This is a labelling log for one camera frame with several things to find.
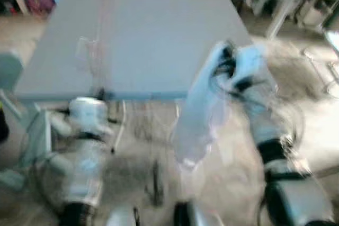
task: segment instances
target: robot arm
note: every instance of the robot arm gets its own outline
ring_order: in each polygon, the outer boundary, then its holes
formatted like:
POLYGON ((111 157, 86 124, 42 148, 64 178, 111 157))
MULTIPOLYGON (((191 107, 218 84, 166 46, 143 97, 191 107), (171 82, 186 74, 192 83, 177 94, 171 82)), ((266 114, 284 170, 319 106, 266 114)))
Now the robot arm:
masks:
POLYGON ((103 101, 79 97, 69 105, 70 118, 77 126, 78 149, 73 172, 67 176, 64 191, 64 210, 60 216, 60 226, 93 225, 99 206, 109 148, 105 135, 107 127, 107 107, 103 101))
POLYGON ((251 134, 265 170, 265 200, 275 225, 336 225, 330 200, 303 160, 286 151, 287 131, 272 118, 269 99, 275 84, 255 47, 225 56, 234 58, 232 88, 241 95, 251 134))

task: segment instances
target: wire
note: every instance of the wire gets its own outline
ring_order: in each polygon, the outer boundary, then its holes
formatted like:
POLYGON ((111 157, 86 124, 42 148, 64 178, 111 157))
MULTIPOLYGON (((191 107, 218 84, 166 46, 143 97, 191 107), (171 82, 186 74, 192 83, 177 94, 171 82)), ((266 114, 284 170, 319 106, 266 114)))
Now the wire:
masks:
POLYGON ((112 118, 107 118, 107 121, 111 124, 122 124, 122 121, 119 119, 112 119, 112 118))
POLYGON ((115 140, 115 144, 113 146, 114 149, 116 149, 117 146, 119 145, 123 131, 125 129, 125 124, 126 124, 126 103, 125 101, 122 101, 122 121, 121 121, 120 129, 117 135, 117 139, 115 140))
POLYGON ((166 141, 170 142, 172 140, 172 135, 173 135, 173 132, 175 130, 176 124, 178 123, 179 116, 180 116, 180 109, 179 109, 179 106, 177 104, 175 104, 175 117, 176 117, 176 119, 173 121, 172 126, 170 127, 170 132, 168 132, 168 134, 167 134, 166 141))
MULTIPOLYGON (((235 98, 241 102, 246 102, 246 103, 252 103, 252 104, 255 104, 257 106, 260 106, 260 107, 263 107, 263 108, 266 108, 268 111, 270 111, 272 114, 274 113, 276 116, 278 116, 280 119, 286 121, 286 119, 284 117, 282 117, 278 112, 277 110, 275 110, 272 106, 269 106, 269 105, 265 105, 261 102, 258 102, 256 100, 253 100, 253 99, 249 99, 247 97, 245 97, 244 95, 242 95, 241 93, 239 92, 236 92, 236 91, 228 91, 226 89, 224 89, 223 87, 221 87, 219 84, 218 84, 218 81, 217 81, 217 76, 222 74, 222 73, 219 73, 218 75, 216 75, 216 71, 210 76, 210 80, 209 80, 209 84, 210 84, 210 87, 217 93, 219 94, 219 96, 222 98, 222 99, 225 99, 225 95, 229 95, 231 96, 232 98, 235 98)), ((264 81, 258 81, 258 82, 255 82, 253 83, 253 85, 259 85, 259 84, 263 84, 264 81)), ((300 145, 301 145, 301 142, 302 142, 302 138, 304 136, 304 132, 305 132, 305 117, 304 117, 304 113, 302 111, 302 109, 297 105, 297 104, 294 104, 291 102, 291 100, 289 98, 286 98, 286 97, 283 97, 283 96, 279 96, 279 95, 276 95, 275 96, 276 99, 279 99, 280 101, 283 101, 285 104, 288 103, 289 105, 291 105, 294 110, 298 113, 299 117, 300 117, 300 125, 301 125, 301 129, 300 131, 298 132, 298 128, 297 128, 297 121, 295 120, 295 117, 292 117, 292 137, 293 137, 293 147, 296 149, 296 148, 299 148, 300 145)))
POLYGON ((34 179, 34 183, 35 183, 35 188, 36 191, 39 193, 42 201, 44 202, 44 204, 50 209, 50 211, 55 214, 57 217, 60 217, 61 212, 60 210, 53 204, 53 202, 49 199, 48 195, 46 194, 46 191, 44 189, 43 184, 41 183, 41 180, 44 178, 45 172, 46 172, 46 163, 49 162, 54 156, 56 156, 56 154, 54 154, 51 157, 46 158, 43 161, 43 168, 42 168, 42 173, 41 175, 38 174, 38 168, 37 168, 37 162, 38 159, 35 158, 33 161, 33 165, 31 167, 32 170, 32 176, 34 179))
POLYGON ((176 123, 178 121, 178 117, 179 117, 179 107, 178 107, 178 105, 176 103, 174 104, 174 107, 175 107, 175 120, 171 124, 169 124, 169 125, 164 124, 161 121, 160 117, 156 113, 156 110, 153 109, 151 104, 149 106, 150 106, 150 110, 152 111, 153 117, 155 118, 155 120, 163 127, 163 129, 165 129, 166 131, 172 132, 173 128, 175 127, 175 125, 176 125, 176 123))

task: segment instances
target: floor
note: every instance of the floor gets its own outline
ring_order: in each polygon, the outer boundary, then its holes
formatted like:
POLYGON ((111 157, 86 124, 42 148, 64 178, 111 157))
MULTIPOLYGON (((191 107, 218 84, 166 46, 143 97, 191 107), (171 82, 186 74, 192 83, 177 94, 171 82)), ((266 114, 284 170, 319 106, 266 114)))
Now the floor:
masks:
MULTIPOLYGON (((281 111, 287 124, 296 124, 302 134, 299 153, 314 171, 339 163, 339 103, 322 93, 323 84, 311 63, 299 51, 309 47, 316 54, 314 65, 330 81, 325 62, 336 57, 319 35, 302 31, 287 21, 279 36, 268 41, 262 35, 270 18, 256 18, 249 12, 242 19, 253 41, 265 46, 267 64, 279 85, 279 94, 289 98, 281 111), (291 105, 301 110, 296 112, 291 105), (302 131, 303 118, 305 131, 302 131)), ((27 63, 43 34, 46 22, 33 17, 0 17, 0 50, 15 49, 27 63)), ((255 225, 258 201, 263 192, 260 158, 255 150, 241 105, 229 102, 228 121, 219 130, 219 140, 202 165, 192 174, 179 174, 167 138, 168 126, 175 120, 174 105, 153 102, 151 121, 145 123, 144 106, 128 104, 128 125, 119 150, 110 158, 105 174, 105 191, 96 225, 105 225, 110 211, 124 203, 136 204, 145 225, 172 225, 173 205, 181 198, 195 196, 216 210, 225 225, 255 225), (136 127, 144 125, 150 136, 139 136, 136 127), (164 165, 166 203, 153 208, 145 186, 150 181, 150 165, 160 158, 164 165)), ((321 178, 325 190, 337 207, 338 176, 321 178)), ((45 176, 44 185, 57 205, 61 181, 45 176)), ((24 193, 1 190, 1 225, 56 225, 56 217, 45 207, 28 182, 24 193)), ((263 212, 262 225, 270 225, 263 212)))

